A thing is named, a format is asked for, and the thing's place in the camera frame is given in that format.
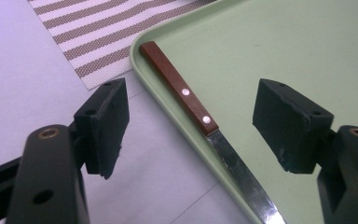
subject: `knife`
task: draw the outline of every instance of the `knife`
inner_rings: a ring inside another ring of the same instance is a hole
[[[255,176],[220,132],[219,126],[158,45],[154,41],[145,42],[139,50],[157,70],[176,100],[215,149],[255,215],[263,223],[286,223]]]

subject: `striped placemat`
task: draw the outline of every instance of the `striped placemat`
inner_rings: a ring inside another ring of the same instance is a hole
[[[131,70],[143,30],[213,0],[28,0],[90,90]]]

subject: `wooden knife handle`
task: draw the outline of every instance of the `wooden knife handle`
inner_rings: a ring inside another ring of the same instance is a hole
[[[173,95],[204,136],[208,136],[219,129],[219,126],[214,122],[200,100],[154,41],[143,43],[139,50],[157,70],[160,77],[171,89]]]

